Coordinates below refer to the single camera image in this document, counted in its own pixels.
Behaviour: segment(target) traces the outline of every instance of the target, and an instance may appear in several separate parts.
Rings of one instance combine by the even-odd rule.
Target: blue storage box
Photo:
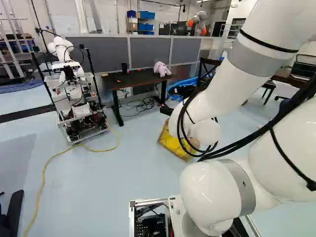
[[[146,31],[152,31],[154,29],[154,25],[146,24]]]
[[[136,11],[127,11],[127,17],[128,18],[131,18],[131,17],[136,17]]]
[[[149,19],[154,19],[155,18],[155,13],[154,12],[148,12],[147,14]]]
[[[146,25],[143,23],[139,23],[138,24],[138,30],[139,31],[145,31],[146,30]]]
[[[148,11],[139,11],[140,18],[148,18]]]

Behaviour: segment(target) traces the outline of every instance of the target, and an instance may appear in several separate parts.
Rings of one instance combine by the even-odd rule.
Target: plush toy
[[[171,75],[171,71],[166,67],[163,62],[156,62],[154,66],[154,73],[160,73],[160,77],[164,77],[166,74],[169,76]]]

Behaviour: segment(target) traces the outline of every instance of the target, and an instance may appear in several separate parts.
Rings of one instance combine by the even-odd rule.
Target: red object
[[[192,27],[193,26],[193,20],[189,20],[187,24],[188,24],[189,27]]]
[[[206,35],[206,28],[205,28],[205,27],[203,27],[203,29],[202,29],[202,35],[203,35],[203,36]]]

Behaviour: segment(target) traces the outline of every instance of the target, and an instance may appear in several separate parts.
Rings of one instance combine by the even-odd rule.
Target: black cup
[[[122,72],[123,74],[127,74],[127,63],[122,63]]]

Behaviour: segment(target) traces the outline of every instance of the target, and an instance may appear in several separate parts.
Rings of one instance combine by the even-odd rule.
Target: cubicle divider
[[[91,53],[96,73],[118,72],[121,64],[127,63],[130,70],[152,68],[162,61],[170,68],[181,65],[194,65],[197,68],[199,57],[218,58],[221,38],[186,36],[144,36],[144,35],[104,35],[104,34],[67,34],[63,35],[74,46],[83,44]],[[82,62],[80,50],[74,49],[71,57]],[[87,59],[83,69],[90,71]]]

